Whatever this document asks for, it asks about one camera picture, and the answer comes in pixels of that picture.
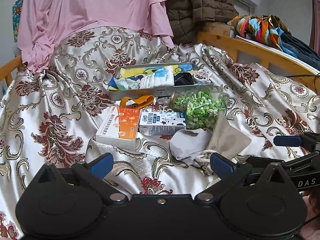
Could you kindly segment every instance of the puffer jacket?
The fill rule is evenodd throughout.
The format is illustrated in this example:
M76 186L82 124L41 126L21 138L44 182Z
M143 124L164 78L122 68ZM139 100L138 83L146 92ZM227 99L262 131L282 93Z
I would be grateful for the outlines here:
M203 22L227 23L239 15L232 0L169 0L165 5L175 44L195 43Z

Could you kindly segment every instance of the floral patterned bedspread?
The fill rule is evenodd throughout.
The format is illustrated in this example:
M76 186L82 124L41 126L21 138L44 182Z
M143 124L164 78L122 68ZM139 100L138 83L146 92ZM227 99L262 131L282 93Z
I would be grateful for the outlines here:
M95 141L95 133L110 104L107 85L116 68L133 64L192 62L213 73L215 90L230 95L228 115L244 133L265 138L260 153L252 155L289 160L306 151L275 147L277 134L319 132L320 99L305 86L275 76L262 66L234 64L212 46L177 46L167 52L160 38L143 31L100 27L76 33L61 42L49 70L31 74L19 69L0 101L0 236L22 237L15 205L45 162L70 167L105 152L114 168L105 182L127 195L196 195L216 176L177 162L169 148L170 136L139 134L135 151ZM170 111L157 99L144 111ZM237 156L234 161L247 156Z

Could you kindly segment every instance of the colorful fabric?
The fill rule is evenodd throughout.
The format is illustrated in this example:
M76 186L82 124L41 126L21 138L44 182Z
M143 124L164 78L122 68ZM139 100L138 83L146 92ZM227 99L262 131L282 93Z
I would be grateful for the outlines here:
M235 27L241 37L260 42L280 51L284 50L277 28L291 34L282 20L273 15L263 16L263 18L236 16L228 24Z
M17 0L12 7L13 39L18 41L18 30L23 0Z
M143 77L146 77L162 68L163 68L163 65L144 67L144 68L130 68L130 69L121 68L118 78L129 78L132 80L141 80ZM172 69L173 69L174 76L180 72L192 73L194 71L193 65L191 63L172 65ZM118 87L116 85L114 78L110 80L108 90L118 90Z

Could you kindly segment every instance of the blue plastic part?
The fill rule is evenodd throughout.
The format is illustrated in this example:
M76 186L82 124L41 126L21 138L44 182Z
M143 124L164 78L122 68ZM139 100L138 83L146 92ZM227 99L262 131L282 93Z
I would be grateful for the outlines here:
M273 143L276 146L299 147L302 145L300 136L281 136L278 135L273 138Z
M108 154L100 161L95 163L89 168L89 171L97 176L99 179L103 179L113 168L113 156Z
M211 169L218 175L220 179L224 179L230 173L234 172L234 168L215 154L210 157Z

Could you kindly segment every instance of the pink sheet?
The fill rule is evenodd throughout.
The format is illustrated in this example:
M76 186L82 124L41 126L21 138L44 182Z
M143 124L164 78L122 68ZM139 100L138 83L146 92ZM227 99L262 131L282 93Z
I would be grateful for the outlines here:
M170 48L173 36L166 0L24 0L18 47L28 69L47 69L55 46L71 33L119 26L161 35Z

